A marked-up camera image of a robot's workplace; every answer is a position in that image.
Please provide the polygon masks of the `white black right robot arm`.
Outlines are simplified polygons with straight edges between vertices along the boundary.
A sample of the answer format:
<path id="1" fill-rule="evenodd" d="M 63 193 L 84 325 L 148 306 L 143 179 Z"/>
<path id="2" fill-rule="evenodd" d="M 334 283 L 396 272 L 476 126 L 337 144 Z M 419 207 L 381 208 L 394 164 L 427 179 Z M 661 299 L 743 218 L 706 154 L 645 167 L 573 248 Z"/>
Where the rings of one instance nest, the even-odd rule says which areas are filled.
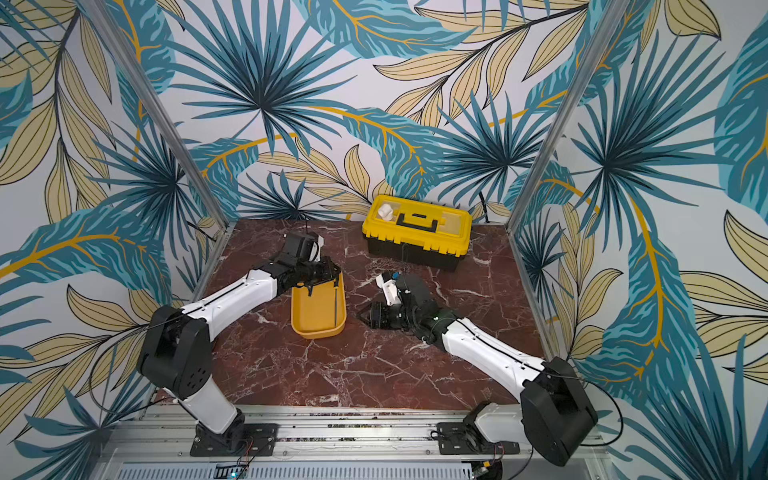
<path id="1" fill-rule="evenodd" d="M 534 357 L 441 306 L 416 275 L 377 276 L 381 294 L 358 314 L 369 328 L 400 331 L 459 358 L 504 387 L 514 405 L 484 401 L 461 422 L 433 434 L 444 455 L 512 454 L 527 444 L 563 467 L 597 424 L 597 413 L 571 365 Z"/>

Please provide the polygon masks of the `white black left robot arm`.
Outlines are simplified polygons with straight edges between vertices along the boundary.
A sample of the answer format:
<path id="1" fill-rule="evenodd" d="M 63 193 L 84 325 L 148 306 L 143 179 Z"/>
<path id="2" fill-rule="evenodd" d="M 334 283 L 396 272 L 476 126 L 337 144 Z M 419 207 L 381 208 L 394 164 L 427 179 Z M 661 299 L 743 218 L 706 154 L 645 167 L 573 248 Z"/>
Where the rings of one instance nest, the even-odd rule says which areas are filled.
<path id="1" fill-rule="evenodd" d="M 182 308 L 162 306 L 150 321 L 137 370 L 176 399 L 207 432 L 234 436 L 242 414 L 212 378 L 213 341 L 241 317 L 293 287 L 336 284 L 340 268 L 323 256 L 287 264 L 268 261 L 227 287 Z"/>

